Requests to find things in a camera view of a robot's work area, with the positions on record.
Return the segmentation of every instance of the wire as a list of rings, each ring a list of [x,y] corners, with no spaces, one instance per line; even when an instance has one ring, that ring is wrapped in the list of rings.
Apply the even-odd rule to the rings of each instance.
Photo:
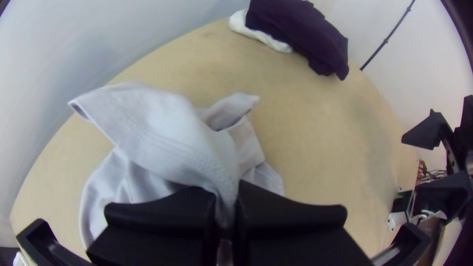
[[[419,166],[418,174],[424,175],[422,178],[418,178],[417,181],[431,181],[444,178],[448,176],[447,171],[445,170],[432,170],[427,171],[426,169]]]
[[[376,49],[376,51],[370,56],[370,58],[366,61],[366,63],[360,68],[361,71],[365,69],[365,67],[373,60],[373,58],[381,51],[381,49],[388,43],[389,38],[394,34],[394,32],[398,29],[399,25],[401,22],[404,20],[404,18],[407,16],[407,14],[410,12],[412,5],[414,5],[415,0],[412,0],[410,5],[407,7],[406,11],[404,12],[404,15],[401,17],[401,19],[398,21],[396,26],[394,26],[394,29],[389,33],[389,35],[384,39],[384,41],[381,43],[381,45]]]

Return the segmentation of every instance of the crumpled white fabric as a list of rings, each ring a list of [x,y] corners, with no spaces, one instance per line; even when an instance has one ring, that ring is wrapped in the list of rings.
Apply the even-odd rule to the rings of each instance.
[[[246,27],[246,13],[248,9],[240,10],[233,14],[229,21],[228,27],[236,33],[248,36],[250,38],[259,40],[260,42],[266,44],[267,46],[271,47],[272,49],[281,52],[281,53],[290,53],[292,52],[292,47],[282,41],[278,41],[273,39],[271,35],[264,33],[262,31],[255,31],[251,30]]]
[[[138,82],[105,86],[70,106],[94,123],[115,148],[87,180],[79,208],[87,248],[105,229],[110,202],[143,203],[199,186],[217,196],[216,220],[234,220],[238,182],[244,179],[279,195],[279,174],[265,163],[246,117],[258,96],[233,94],[208,109],[183,96]]]

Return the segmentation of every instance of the dark purple cloth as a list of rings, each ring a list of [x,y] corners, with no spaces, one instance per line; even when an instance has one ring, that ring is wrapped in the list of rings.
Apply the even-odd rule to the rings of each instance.
[[[348,75],[348,39],[302,0],[251,0],[246,26],[291,45],[319,75]]]

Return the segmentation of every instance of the white wall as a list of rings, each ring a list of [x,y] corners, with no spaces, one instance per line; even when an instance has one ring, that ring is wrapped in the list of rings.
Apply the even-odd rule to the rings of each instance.
[[[16,246],[12,205],[37,156],[70,116],[69,100],[248,3],[11,0],[0,17],[0,246]]]
[[[310,0],[345,37],[361,67],[403,16],[411,0]]]
[[[439,0],[417,0],[404,22],[364,73],[410,129],[442,112],[460,125],[463,97],[473,94],[473,74],[460,36]],[[429,169],[445,169],[445,149],[419,149]]]

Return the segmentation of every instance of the beige tabletop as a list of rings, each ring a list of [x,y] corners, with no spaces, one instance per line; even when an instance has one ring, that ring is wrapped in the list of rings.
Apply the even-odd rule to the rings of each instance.
[[[260,95],[251,120],[286,196],[343,204],[345,228],[368,256],[394,237],[387,216],[398,187],[413,188],[417,156],[401,144],[405,128],[356,66],[345,81],[319,76],[304,57],[275,52],[222,20],[155,50],[110,83],[123,80],[181,93],[196,107],[233,92]],[[73,115],[21,188],[10,216],[15,233],[43,218],[62,245],[86,257],[78,230],[81,190],[111,148],[92,124]]]

